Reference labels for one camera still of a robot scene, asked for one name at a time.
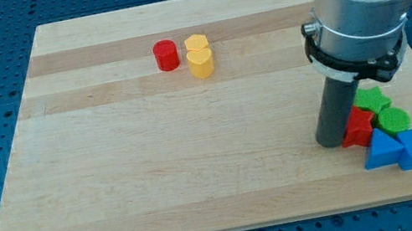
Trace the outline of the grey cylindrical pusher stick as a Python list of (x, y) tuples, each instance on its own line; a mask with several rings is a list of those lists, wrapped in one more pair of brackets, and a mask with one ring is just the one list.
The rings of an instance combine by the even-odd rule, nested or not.
[(348, 83), (326, 77), (315, 135), (320, 146), (342, 145), (357, 88), (357, 80)]

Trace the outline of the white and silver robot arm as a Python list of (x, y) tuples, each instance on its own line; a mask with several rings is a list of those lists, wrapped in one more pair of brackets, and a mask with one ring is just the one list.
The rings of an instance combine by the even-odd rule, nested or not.
[(325, 77), (316, 141), (342, 144), (360, 80), (389, 82), (404, 58), (412, 0), (314, 0), (306, 57)]

